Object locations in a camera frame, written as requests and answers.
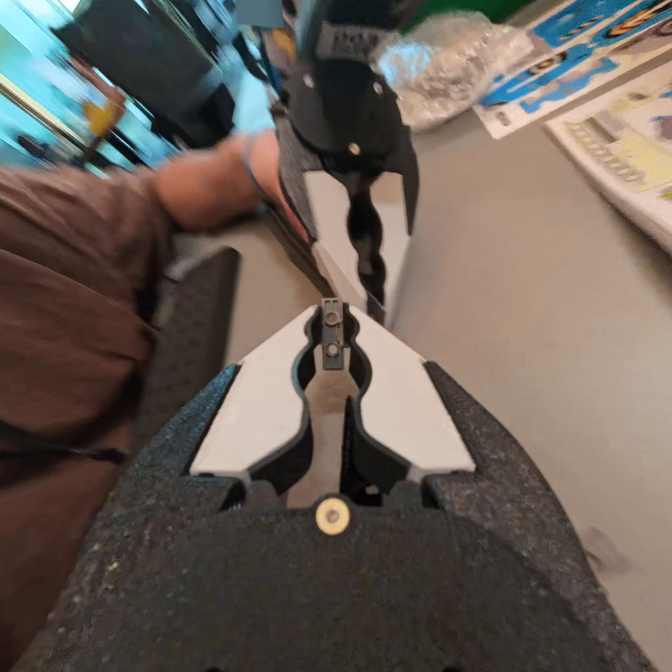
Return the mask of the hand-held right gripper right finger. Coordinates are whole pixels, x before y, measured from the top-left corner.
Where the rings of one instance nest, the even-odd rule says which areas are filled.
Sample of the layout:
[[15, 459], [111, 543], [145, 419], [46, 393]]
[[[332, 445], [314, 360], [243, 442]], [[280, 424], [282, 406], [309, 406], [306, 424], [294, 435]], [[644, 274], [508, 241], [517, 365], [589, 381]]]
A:
[[365, 483], [389, 494], [402, 481], [473, 474], [476, 463], [434, 385], [427, 365], [357, 307], [344, 306], [350, 402], [346, 464]]

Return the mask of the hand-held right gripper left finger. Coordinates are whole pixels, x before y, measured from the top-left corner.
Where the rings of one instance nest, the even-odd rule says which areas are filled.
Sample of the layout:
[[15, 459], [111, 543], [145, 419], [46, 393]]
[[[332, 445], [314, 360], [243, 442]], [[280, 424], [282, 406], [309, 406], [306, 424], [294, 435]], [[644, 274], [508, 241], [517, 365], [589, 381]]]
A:
[[232, 382], [189, 465], [192, 476], [267, 481], [284, 494], [307, 474], [313, 428], [306, 388], [316, 373], [321, 310], [306, 309], [252, 350]]

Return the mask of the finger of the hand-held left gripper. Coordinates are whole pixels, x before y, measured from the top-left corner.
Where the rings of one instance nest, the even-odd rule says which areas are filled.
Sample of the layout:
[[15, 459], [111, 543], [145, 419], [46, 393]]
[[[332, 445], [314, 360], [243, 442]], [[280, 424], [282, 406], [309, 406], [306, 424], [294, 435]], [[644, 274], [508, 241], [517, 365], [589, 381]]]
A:
[[400, 175], [381, 175], [366, 204], [367, 312], [383, 327], [397, 312], [411, 240], [402, 184]]
[[367, 294], [359, 279], [358, 255], [348, 233], [349, 195], [324, 171], [304, 173], [308, 203], [316, 229], [313, 255], [334, 295], [365, 310]]

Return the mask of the single grey track link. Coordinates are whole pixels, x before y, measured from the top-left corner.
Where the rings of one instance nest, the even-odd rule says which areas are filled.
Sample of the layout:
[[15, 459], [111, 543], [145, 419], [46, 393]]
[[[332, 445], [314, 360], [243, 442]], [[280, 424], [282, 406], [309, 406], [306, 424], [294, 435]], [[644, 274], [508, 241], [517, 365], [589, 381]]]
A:
[[321, 302], [321, 347], [323, 369], [344, 371], [349, 351], [349, 306], [340, 298]]

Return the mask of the person's left forearm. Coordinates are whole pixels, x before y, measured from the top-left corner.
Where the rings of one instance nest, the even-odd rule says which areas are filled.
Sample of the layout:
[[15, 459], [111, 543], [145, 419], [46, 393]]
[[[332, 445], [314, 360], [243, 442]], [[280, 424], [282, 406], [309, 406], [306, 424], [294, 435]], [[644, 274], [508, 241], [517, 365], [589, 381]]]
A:
[[236, 134], [154, 172], [158, 199], [183, 232], [212, 232], [263, 205], [286, 210], [275, 130]]

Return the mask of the grey desk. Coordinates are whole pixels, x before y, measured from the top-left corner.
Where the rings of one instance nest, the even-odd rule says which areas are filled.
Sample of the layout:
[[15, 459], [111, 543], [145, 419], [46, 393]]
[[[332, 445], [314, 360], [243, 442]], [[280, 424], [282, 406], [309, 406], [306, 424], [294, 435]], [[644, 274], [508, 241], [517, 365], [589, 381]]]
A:
[[421, 206], [394, 331], [525, 447], [577, 530], [630, 559], [603, 577], [671, 670], [671, 258], [535, 124], [472, 112], [416, 140]]

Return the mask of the black perforated pad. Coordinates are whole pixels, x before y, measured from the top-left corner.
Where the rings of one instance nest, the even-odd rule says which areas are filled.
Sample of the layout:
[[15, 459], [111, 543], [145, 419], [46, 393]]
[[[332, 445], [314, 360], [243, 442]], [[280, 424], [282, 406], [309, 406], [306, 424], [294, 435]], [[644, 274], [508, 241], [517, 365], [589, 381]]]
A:
[[240, 253], [223, 248], [178, 282], [142, 389], [132, 451], [138, 452], [223, 369]]

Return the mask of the bubble wrap bag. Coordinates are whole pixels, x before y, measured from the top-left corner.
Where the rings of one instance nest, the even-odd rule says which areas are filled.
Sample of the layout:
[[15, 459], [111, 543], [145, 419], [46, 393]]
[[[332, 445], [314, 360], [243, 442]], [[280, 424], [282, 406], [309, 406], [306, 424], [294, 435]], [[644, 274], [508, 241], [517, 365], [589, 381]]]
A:
[[395, 93], [404, 125], [422, 133], [479, 103], [533, 49], [523, 29], [480, 13], [447, 13], [386, 38], [375, 71]]

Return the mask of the green plastic bin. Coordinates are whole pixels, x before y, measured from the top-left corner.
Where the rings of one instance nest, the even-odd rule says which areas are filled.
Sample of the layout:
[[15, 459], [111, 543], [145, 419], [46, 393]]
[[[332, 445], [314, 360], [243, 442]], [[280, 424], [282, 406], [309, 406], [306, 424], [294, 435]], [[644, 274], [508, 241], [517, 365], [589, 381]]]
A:
[[406, 34], [435, 15], [447, 13], [480, 13], [494, 23], [508, 19], [533, 1], [424, 1], [408, 23], [400, 29]]

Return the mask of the black cabinet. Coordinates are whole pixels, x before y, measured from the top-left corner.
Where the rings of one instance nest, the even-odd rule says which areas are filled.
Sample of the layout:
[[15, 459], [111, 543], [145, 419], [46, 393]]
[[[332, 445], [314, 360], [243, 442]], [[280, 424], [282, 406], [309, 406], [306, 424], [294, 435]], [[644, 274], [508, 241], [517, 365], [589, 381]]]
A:
[[158, 137], [207, 148], [234, 128], [235, 101], [189, 26], [162, 1], [86, 1], [52, 28], [72, 54], [122, 89]]

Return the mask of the blue printed sticker sheet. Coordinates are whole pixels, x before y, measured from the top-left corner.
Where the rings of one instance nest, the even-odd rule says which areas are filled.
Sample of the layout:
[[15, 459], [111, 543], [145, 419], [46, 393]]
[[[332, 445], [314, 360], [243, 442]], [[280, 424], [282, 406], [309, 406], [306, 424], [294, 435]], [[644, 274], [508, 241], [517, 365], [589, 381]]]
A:
[[474, 112], [499, 140], [671, 52], [670, 1], [565, 1], [525, 26], [533, 51]]

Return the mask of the open instruction booklet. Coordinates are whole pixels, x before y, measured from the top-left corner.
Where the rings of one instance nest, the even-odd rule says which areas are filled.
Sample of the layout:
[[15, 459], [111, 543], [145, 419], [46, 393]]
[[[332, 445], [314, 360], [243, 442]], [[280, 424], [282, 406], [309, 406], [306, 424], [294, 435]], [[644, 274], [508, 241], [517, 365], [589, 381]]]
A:
[[612, 206], [671, 253], [671, 62], [544, 127]]

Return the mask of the grey metal bracket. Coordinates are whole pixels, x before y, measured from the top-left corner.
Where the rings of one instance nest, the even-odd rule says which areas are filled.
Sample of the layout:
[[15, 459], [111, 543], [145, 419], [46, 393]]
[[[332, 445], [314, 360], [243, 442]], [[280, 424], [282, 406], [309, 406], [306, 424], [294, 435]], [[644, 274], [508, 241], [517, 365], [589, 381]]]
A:
[[595, 527], [579, 532], [582, 543], [593, 570], [602, 575], [615, 575], [631, 571], [629, 558], [621, 553], [611, 538]]

